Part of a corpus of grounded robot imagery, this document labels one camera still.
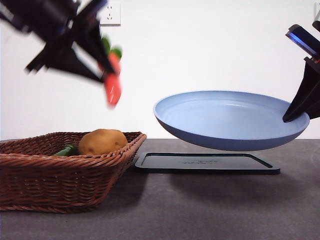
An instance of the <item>green vegetable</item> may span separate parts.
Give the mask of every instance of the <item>green vegetable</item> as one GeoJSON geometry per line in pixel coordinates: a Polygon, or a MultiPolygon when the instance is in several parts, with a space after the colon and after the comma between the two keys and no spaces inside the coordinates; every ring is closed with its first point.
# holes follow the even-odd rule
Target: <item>green vegetable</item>
{"type": "Polygon", "coordinates": [[[73,155],[78,155],[78,148],[74,144],[68,144],[64,146],[64,149],[61,151],[57,152],[55,156],[73,156],[73,155]]]}
{"type": "Polygon", "coordinates": [[[113,48],[110,50],[110,52],[116,54],[116,55],[119,57],[119,59],[121,59],[121,57],[122,57],[122,50],[121,50],[120,47],[118,47],[118,46],[117,46],[117,47],[113,47],[113,48]]]}
{"type": "Polygon", "coordinates": [[[108,55],[108,53],[110,52],[110,42],[108,40],[108,38],[106,36],[103,36],[101,38],[102,44],[104,46],[105,49],[105,53],[108,55]]]}

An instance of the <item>blue light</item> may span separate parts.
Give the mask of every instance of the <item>blue light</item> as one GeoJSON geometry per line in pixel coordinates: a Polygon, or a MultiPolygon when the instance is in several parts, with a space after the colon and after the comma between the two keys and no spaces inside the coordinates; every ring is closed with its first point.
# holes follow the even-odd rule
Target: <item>blue light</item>
{"type": "Polygon", "coordinates": [[[304,50],[306,50],[310,55],[312,55],[312,56],[317,55],[317,52],[315,50],[313,50],[311,47],[309,47],[307,44],[305,44],[300,38],[298,38],[292,32],[289,32],[287,36],[292,41],[294,41],[296,44],[298,44],[300,47],[302,47],[304,50]]]}

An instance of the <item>black tray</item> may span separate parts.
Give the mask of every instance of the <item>black tray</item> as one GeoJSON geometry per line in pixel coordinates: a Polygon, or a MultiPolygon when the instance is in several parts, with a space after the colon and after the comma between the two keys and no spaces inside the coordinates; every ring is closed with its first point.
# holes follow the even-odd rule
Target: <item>black tray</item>
{"type": "Polygon", "coordinates": [[[148,173],[275,175],[280,168],[248,153],[145,152],[135,163],[148,173]]]}

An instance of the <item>green pepper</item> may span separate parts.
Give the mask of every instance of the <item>green pepper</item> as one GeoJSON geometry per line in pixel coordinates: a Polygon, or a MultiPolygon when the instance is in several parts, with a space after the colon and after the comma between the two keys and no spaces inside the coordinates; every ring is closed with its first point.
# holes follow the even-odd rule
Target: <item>green pepper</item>
{"type": "Polygon", "coordinates": [[[109,52],[110,52],[110,42],[109,42],[109,40],[108,40],[108,38],[106,36],[103,36],[101,38],[101,41],[102,41],[102,44],[104,46],[105,54],[108,55],[109,52]]]}
{"type": "Polygon", "coordinates": [[[64,146],[64,149],[62,149],[61,151],[57,152],[54,155],[55,156],[66,156],[66,157],[78,155],[78,148],[74,144],[68,144],[68,145],[64,146]]]}

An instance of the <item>carrot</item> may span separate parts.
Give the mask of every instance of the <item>carrot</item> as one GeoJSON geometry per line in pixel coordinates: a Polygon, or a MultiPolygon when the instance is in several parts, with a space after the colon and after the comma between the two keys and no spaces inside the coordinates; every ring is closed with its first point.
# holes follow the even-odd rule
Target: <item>carrot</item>
{"type": "Polygon", "coordinates": [[[111,66],[115,73],[105,73],[104,74],[104,88],[106,93],[107,102],[109,105],[115,107],[121,96],[121,86],[120,86],[120,59],[113,53],[109,52],[108,60],[111,63],[111,66]]]}

